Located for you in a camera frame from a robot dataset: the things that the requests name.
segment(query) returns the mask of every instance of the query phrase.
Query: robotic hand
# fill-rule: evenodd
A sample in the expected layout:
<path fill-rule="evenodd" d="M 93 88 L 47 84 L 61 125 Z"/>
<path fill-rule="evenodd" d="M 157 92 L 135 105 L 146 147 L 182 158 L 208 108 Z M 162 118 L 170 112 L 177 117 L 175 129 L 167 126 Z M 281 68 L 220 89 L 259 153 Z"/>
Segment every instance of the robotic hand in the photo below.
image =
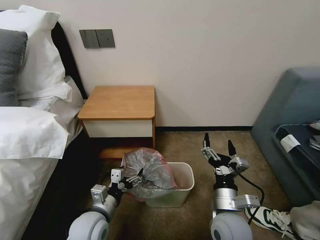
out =
<path fill-rule="evenodd" d="M 215 198 L 212 204 L 212 220 L 210 223 L 211 236 L 214 240 L 252 240 L 252 232 L 248 223 L 236 211 L 242 211 L 246 207 L 259 207 L 257 196 L 238 196 L 238 187 L 234 183 L 234 177 L 241 175 L 249 164 L 236 154 L 232 142 L 228 141 L 230 156 L 216 154 L 210 148 L 208 133 L 203 141 L 202 154 L 214 167 L 216 183 L 213 186 Z"/>
<path fill-rule="evenodd" d="M 123 177 L 123 169 L 111 170 L 109 188 L 95 185 L 91 189 L 93 205 L 90 212 L 78 217 L 70 226 L 68 240 L 105 240 L 109 232 L 109 223 L 120 204 L 121 197 L 142 181 L 142 172 L 131 178 Z"/>

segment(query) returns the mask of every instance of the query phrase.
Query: carpet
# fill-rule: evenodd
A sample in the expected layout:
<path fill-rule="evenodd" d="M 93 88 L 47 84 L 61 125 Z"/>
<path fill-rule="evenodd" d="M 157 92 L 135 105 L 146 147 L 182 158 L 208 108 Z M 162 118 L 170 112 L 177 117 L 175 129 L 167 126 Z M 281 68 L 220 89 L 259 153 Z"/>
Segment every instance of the carpet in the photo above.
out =
<path fill-rule="evenodd" d="M 209 222 L 212 218 L 210 205 L 214 198 L 215 177 L 213 167 L 202 156 L 200 149 L 205 132 L 159 132 L 156 135 L 156 149 L 167 162 L 188 163 L 194 173 L 195 186 L 181 208 L 148 208 L 144 202 L 137 202 L 124 194 L 121 204 L 111 221 L 108 239 L 212 239 Z M 265 191 L 263 205 L 285 211 L 289 202 L 264 160 L 257 145 L 246 131 L 209 132 L 211 147 L 216 153 L 228 154 L 228 139 L 232 140 L 237 154 L 246 159 L 250 168 L 243 175 Z M 120 162 L 105 162 L 104 172 L 119 167 Z M 238 194 L 260 192 L 236 177 Z M 281 234 L 251 224 L 253 239 L 282 239 Z"/>

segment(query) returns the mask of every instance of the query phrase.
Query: white pillow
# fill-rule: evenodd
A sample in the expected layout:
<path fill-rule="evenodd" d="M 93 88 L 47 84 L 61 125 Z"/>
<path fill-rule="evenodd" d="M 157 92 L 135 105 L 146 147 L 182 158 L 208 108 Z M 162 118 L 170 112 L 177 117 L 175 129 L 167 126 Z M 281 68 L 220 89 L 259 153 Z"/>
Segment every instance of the white pillow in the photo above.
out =
<path fill-rule="evenodd" d="M 25 58 L 18 76 L 18 99 L 67 98 L 70 87 L 63 81 L 65 69 L 58 49 L 53 44 L 51 30 L 60 14 L 22 5 L 18 10 L 0 13 L 0 28 L 24 31 L 28 34 Z M 43 91 L 60 85 L 59 94 Z"/>
<path fill-rule="evenodd" d="M 69 135 L 58 115 L 29 107 L 0 107 L 0 133 L 0 159 L 61 159 Z"/>

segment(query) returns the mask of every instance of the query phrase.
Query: gray pillow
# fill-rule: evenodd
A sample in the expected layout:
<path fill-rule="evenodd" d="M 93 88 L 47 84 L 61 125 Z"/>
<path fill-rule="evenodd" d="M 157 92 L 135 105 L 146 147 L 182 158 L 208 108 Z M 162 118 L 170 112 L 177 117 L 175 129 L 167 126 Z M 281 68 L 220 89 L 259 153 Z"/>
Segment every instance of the gray pillow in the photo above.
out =
<path fill-rule="evenodd" d="M 25 32 L 0 29 L 0 106 L 19 106 L 16 81 L 26 50 Z"/>

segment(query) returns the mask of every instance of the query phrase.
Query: sneaker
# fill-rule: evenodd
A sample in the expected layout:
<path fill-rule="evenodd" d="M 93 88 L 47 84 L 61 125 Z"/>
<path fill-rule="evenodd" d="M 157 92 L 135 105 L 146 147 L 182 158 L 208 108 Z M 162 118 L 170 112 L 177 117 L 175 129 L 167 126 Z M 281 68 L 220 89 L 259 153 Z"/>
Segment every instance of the sneaker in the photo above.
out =
<path fill-rule="evenodd" d="M 244 213 L 250 219 L 256 208 L 246 208 Z M 289 226 L 291 223 L 290 212 L 279 212 L 266 207 L 260 207 L 253 217 L 252 222 L 259 227 L 274 230 L 282 233 L 282 237 L 287 237 L 296 240 L 294 233 Z"/>

